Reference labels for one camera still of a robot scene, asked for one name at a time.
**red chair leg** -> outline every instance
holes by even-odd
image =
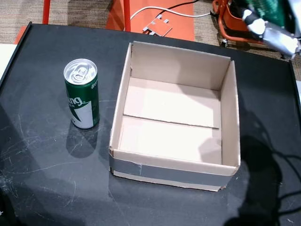
[[[48,24],[49,21],[49,9],[50,9],[50,0],[44,0],[44,8],[43,8],[43,24]]]
[[[130,0],[123,1],[124,6],[124,24],[126,32],[131,31]]]

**beverage can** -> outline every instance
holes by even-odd
[[[98,76],[96,65],[87,59],[69,62],[64,78],[71,111],[71,121],[81,129],[99,122]]]

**orange chair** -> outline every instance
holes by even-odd
[[[224,24],[227,28],[234,31],[239,31],[239,32],[248,31],[248,28],[246,24],[242,21],[242,19],[237,18],[231,14],[229,8],[230,3],[231,0],[214,0],[212,2],[212,9],[213,9],[212,13],[218,16],[218,26],[223,36],[221,46],[227,47],[228,40],[263,44],[261,41],[257,41],[255,39],[230,36],[226,33]]]
[[[124,21],[125,21],[125,31],[131,31],[131,21],[130,21],[130,0],[124,0]],[[49,21],[49,10],[50,10],[50,0],[44,0],[43,7],[43,24],[48,24]]]

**table surface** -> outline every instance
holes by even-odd
[[[109,172],[110,129],[134,40],[235,60],[242,164],[227,188],[184,189]],[[101,120],[87,130],[70,122],[63,81],[76,58],[98,67]],[[0,119],[0,189],[27,225],[300,225],[301,121],[287,62],[184,40],[33,24],[1,86]]]

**open cardboard box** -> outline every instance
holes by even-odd
[[[229,57],[129,44],[110,138],[119,177],[218,191],[240,166]]]

